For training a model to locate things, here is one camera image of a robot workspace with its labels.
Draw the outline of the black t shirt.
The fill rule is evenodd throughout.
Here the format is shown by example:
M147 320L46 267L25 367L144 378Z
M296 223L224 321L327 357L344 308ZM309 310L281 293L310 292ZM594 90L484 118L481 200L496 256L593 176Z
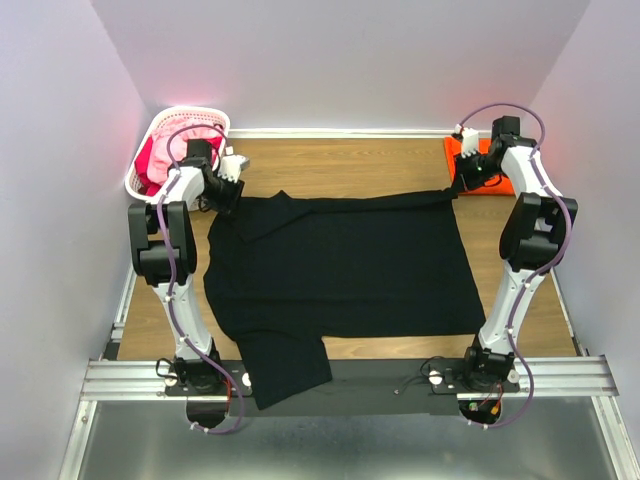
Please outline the black t shirt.
M325 337L470 335L485 314L450 190L245 197L208 233L206 298L259 409L329 382Z

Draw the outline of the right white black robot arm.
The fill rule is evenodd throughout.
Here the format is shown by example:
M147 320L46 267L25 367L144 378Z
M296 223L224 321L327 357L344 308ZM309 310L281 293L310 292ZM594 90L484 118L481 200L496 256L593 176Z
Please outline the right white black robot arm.
M516 196L499 242L503 276L496 300L459 370L462 384L480 392L509 380L529 305L565 255L578 203L553 185L541 161L540 143L520 134L518 117L493 122L485 153L474 129L458 124L452 137L460 143L452 182L457 191L469 193L502 176Z

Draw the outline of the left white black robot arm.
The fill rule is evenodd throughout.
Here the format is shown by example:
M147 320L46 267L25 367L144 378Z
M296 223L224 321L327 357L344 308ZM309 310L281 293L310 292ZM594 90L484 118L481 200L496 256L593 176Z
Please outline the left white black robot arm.
M174 337L175 356L161 376L170 388L200 395L237 389L196 298L197 247L189 208L202 200L218 214L233 212L244 188L243 163L241 156L220 157L208 140L189 140L185 157L172 165L157 196L128 210L134 271L162 303Z

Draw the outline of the folded orange t shirt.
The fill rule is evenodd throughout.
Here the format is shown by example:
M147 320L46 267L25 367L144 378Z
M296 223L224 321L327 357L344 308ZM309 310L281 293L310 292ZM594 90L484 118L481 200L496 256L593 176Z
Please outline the folded orange t shirt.
M448 136L444 139L444 152L451 181L454 181L455 157L461 152L461 143ZM487 180L481 187L462 191L466 195L491 195L491 196L513 196L514 189L511 181L504 175L496 175Z

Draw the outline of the magenta t shirt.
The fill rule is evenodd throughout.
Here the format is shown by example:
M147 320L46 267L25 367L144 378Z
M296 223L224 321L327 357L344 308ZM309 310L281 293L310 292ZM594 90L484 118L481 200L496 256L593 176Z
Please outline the magenta t shirt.
M211 149L211 151L212 151L212 160L213 160L213 163L214 163L214 164L217 164L217 154L219 153L219 150L220 150L220 148L221 148L221 144L220 144L220 146L219 146L218 148L216 148L216 147L214 147L213 145L211 145L211 144L209 143L209 145L210 145L210 149ZM149 162L149 158L148 158L148 159L143 159L143 158L139 157L139 158L138 158L138 160L136 161L136 167L137 167L137 169L138 169L138 175L140 176L140 179L141 179L142 181L147 181L147 186L148 186L147 194L148 194L149 196L152 196L152 197L153 197L153 196L155 196L155 195L158 193L158 191L161 189L161 187L162 187L163 185L162 185L162 186L160 186L160 185L157 185L157 184L153 184L153 183L152 183L152 182L147 178L146 173L147 173L147 165L148 165L148 162Z

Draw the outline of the light pink t shirt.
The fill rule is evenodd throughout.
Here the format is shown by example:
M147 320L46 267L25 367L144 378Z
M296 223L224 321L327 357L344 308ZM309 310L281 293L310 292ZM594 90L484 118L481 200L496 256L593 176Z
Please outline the light pink t shirt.
M173 165L173 161L167 151L169 138L178 130L178 133L171 141L171 153L177 162L182 161L187 152L187 142L189 140L203 139L218 148L222 137L217 130L209 128L211 121L187 118L172 118L165 126L159 127L152 132L152 147L147 165L147 178L153 183L162 186L167 178L168 171Z

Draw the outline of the white plastic laundry basket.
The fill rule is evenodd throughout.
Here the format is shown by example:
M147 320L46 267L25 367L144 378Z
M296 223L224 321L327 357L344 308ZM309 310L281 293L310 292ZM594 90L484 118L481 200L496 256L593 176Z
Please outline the white plastic laundry basket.
M143 159L149 158L149 154L151 153L151 144L149 143L149 140L152 138L152 132L157 128L164 127L167 123L171 123L176 119L200 120L202 123L216 125L222 128L224 135L229 133L231 126L229 116L224 111L215 108L178 105L161 110L152 118L125 176L125 189L134 199L140 201L148 201L152 199L152 196L147 194L147 181L142 181L138 175L136 161L139 157Z

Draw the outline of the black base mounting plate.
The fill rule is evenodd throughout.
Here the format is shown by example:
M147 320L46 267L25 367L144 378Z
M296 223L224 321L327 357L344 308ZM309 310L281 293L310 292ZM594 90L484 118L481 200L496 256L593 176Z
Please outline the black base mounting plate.
M234 379L232 383L208 363L197 360L159 360L156 373L165 381L169 398L187 400L190 418L211 420L220 420L227 413L238 415L239 397L245 401L248 417L489 415L503 394L520 390L506 379L468 376L462 359L331 360L330 381L260 409L256 383L243 363L227 360L221 366Z

